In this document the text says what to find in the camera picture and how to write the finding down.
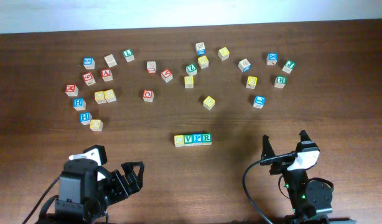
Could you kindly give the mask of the yellow C letter block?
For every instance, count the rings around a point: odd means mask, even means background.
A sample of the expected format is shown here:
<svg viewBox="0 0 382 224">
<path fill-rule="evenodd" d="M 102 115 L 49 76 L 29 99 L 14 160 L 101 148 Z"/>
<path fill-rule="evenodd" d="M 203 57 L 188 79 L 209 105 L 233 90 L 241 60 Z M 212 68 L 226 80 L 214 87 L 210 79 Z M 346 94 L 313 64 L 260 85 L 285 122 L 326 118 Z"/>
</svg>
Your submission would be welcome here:
<svg viewBox="0 0 382 224">
<path fill-rule="evenodd" d="M 174 136 L 174 145 L 175 147 L 184 147 L 185 142 L 184 142 L 184 135 L 175 135 Z"/>
</svg>

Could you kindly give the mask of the green R letter block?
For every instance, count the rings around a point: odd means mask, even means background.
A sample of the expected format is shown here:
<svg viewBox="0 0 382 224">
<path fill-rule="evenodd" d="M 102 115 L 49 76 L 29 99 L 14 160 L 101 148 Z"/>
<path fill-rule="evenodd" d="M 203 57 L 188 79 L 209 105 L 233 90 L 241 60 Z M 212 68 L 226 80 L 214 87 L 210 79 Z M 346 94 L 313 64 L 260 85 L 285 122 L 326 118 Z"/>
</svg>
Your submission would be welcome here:
<svg viewBox="0 0 382 224">
<path fill-rule="evenodd" d="M 211 145 L 212 144 L 212 135 L 210 133 L 203 134 L 202 136 L 203 145 Z"/>
</svg>

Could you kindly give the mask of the green V letter block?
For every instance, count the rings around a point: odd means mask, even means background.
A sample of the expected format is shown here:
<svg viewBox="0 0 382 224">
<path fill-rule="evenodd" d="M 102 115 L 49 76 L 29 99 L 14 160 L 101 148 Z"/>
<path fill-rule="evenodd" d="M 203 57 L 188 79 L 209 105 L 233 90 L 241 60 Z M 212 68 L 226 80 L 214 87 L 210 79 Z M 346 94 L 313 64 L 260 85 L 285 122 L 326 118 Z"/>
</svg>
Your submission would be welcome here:
<svg viewBox="0 0 382 224">
<path fill-rule="evenodd" d="M 185 134 L 184 135 L 184 146 L 193 146 L 193 135 Z"/>
</svg>

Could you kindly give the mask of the blue P letter block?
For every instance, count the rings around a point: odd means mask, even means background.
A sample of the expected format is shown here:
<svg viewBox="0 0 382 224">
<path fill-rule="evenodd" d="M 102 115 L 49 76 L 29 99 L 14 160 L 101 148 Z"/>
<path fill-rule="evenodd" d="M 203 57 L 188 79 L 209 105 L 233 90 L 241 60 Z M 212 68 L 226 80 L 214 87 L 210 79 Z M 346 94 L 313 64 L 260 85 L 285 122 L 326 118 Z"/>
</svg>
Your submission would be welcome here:
<svg viewBox="0 0 382 224">
<path fill-rule="evenodd" d="M 200 146 L 203 144 L 203 134 L 197 133 L 192 135 L 193 145 Z"/>
</svg>

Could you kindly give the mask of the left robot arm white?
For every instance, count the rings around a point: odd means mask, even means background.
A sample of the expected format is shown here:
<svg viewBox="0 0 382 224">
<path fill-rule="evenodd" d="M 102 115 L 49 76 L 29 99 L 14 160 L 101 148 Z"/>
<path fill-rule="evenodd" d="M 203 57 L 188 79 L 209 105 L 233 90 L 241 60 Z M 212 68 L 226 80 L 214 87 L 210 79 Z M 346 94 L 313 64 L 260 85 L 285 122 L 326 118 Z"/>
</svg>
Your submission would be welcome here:
<svg viewBox="0 0 382 224">
<path fill-rule="evenodd" d="M 58 194 L 42 206 L 38 223 L 94 223 L 109 219 L 108 207 L 142 189 L 144 163 L 121 164 L 119 170 L 103 167 L 108 161 L 105 147 L 94 145 L 71 155 L 58 176 Z"/>
</svg>

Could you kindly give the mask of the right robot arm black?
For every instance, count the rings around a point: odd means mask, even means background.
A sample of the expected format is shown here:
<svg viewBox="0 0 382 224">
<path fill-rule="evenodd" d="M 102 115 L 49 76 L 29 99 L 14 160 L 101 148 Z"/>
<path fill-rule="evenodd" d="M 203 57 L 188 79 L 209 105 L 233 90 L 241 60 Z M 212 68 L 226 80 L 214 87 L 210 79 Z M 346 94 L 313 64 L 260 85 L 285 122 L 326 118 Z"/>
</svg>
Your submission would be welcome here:
<svg viewBox="0 0 382 224">
<path fill-rule="evenodd" d="M 285 217 L 286 223 L 329 223 L 332 212 L 333 183 L 307 176 L 307 170 L 316 165 L 320 149 L 306 131 L 299 133 L 300 142 L 288 154 L 275 155 L 269 136 L 263 136 L 262 166 L 269 166 L 271 175 L 284 179 L 294 213 Z"/>
</svg>

